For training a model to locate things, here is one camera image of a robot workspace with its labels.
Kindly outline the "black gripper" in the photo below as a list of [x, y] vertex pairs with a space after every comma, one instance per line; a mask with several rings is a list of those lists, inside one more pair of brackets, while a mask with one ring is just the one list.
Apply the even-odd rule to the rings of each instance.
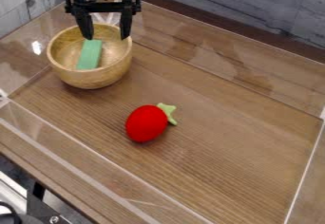
[[91, 40], [94, 35], [90, 15], [94, 12], [119, 12], [121, 39], [125, 40], [130, 36], [133, 16], [141, 12], [141, 0], [65, 0], [65, 2], [65, 10], [74, 15], [86, 39]]

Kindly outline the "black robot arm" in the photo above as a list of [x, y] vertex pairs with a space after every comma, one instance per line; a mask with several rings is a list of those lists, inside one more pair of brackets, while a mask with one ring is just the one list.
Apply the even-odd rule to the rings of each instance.
[[134, 16], [141, 12], [141, 0], [65, 0], [65, 11], [77, 21], [83, 37], [94, 37], [94, 24], [91, 14], [95, 12], [119, 13], [121, 39], [131, 35]]

